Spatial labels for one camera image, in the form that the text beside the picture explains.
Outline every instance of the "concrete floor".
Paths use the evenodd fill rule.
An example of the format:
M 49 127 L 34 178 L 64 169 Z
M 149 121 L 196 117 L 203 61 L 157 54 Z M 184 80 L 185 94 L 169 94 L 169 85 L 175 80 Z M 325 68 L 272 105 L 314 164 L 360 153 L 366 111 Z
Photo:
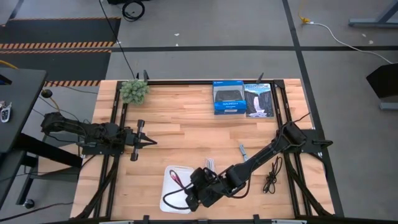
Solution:
M 358 29 L 347 26 L 352 17 L 375 17 L 392 1 L 308 0 L 302 11 L 315 22 L 324 23 L 337 38 L 352 45 L 398 45 L 398 29 Z M 2 15 L 16 1 L 0 2 Z M 292 46 L 284 7 L 273 0 L 168 0 L 149 1 L 144 17 L 133 23 L 122 20 L 119 39 L 125 47 L 201 45 Z M 298 0 L 289 0 L 298 39 L 302 46 L 337 46 L 322 27 L 302 26 L 297 17 Z M 8 14 L 13 7 L 7 7 Z M 120 16 L 116 6 L 104 2 L 108 16 Z M 99 17 L 97 0 L 25 0 L 18 18 Z M 398 52 L 378 52 L 398 62 Z M 128 52 L 135 72 L 146 69 L 155 78 L 301 78 L 295 52 L 291 51 L 207 51 Z M 304 52 L 331 162 L 346 217 L 398 220 L 398 113 L 380 111 L 378 99 L 365 77 L 386 64 L 378 57 L 360 52 Z M 112 53 L 107 79 L 127 79 L 131 74 L 121 53 Z M 96 91 L 97 87 L 79 87 Z M 95 95 L 52 88 L 61 109 L 79 119 L 91 120 Z M 37 101 L 35 109 L 52 111 Z M 41 117 L 32 112 L 24 132 L 41 139 Z M 23 177 L 14 182 L 0 217 L 24 212 L 15 206 Z M 35 180 L 29 197 L 37 207 L 73 200 L 76 183 Z M 66 220 L 71 206 L 53 207 L 21 217 L 14 222 L 42 223 Z

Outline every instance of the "potted succulent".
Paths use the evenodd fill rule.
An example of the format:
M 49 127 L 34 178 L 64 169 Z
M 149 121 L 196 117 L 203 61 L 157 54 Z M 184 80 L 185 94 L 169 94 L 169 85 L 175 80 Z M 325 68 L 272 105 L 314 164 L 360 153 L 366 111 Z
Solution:
M 138 79 L 122 82 L 120 94 L 122 95 L 123 103 L 141 105 L 147 93 L 149 93 L 147 82 Z

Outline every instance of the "blue box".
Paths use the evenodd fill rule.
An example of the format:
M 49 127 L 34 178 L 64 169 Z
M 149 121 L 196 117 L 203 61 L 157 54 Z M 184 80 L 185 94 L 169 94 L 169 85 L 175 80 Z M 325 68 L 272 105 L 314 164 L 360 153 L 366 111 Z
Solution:
M 243 81 L 213 81 L 213 102 L 215 115 L 244 114 L 246 100 L 244 100 Z

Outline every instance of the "black mat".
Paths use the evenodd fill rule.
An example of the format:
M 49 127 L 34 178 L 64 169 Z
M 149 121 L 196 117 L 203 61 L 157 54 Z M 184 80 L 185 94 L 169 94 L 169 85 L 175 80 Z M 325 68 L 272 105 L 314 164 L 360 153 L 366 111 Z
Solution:
M 46 70 L 46 86 L 96 86 L 104 80 L 111 56 L 109 50 L 2 51 L 1 60 L 18 68 Z
M 117 34 L 120 18 L 109 21 Z M 12 19 L 0 33 L 0 49 L 110 47 L 115 41 L 105 18 Z

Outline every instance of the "wooden table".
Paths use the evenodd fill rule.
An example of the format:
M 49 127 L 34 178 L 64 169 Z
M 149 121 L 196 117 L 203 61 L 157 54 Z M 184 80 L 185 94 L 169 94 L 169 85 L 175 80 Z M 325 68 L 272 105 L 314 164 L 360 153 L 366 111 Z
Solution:
M 299 119 L 308 113 L 301 81 L 284 81 L 292 118 Z M 101 82 L 94 123 L 109 122 L 116 84 L 116 80 Z M 278 97 L 283 108 L 279 91 Z M 243 161 L 239 144 L 244 144 L 251 157 L 275 137 L 275 118 L 247 119 L 245 114 L 215 116 L 212 102 L 211 85 L 156 85 L 150 87 L 150 94 L 143 105 L 128 106 L 126 126 L 135 129 L 138 119 L 145 120 L 144 132 L 158 144 L 141 149 L 136 162 L 130 161 L 131 147 L 125 148 L 119 162 L 112 220 L 142 220 L 144 215 L 150 215 L 151 220 L 252 219 L 254 214 L 259 214 L 260 218 L 294 217 L 285 165 L 277 176 L 275 194 L 262 192 L 275 158 L 253 173 L 250 193 L 246 198 L 223 197 L 210 208 L 200 206 L 196 212 L 188 215 L 160 210 L 164 170 L 167 166 L 196 169 L 203 167 L 205 158 L 210 157 L 215 160 L 216 171 L 221 172 L 231 164 Z M 121 107 L 122 103 L 119 103 L 117 124 Z M 311 129 L 313 126 L 309 116 L 297 124 L 302 129 Z M 323 164 L 308 154 L 302 154 L 301 160 L 307 187 L 324 208 L 333 213 Z M 103 156 L 96 156 L 80 172 L 71 217 L 79 214 L 96 192 L 102 161 Z M 296 191 L 300 211 L 304 214 L 303 200 L 297 186 Z M 107 195 L 105 192 L 101 215 L 104 215 Z

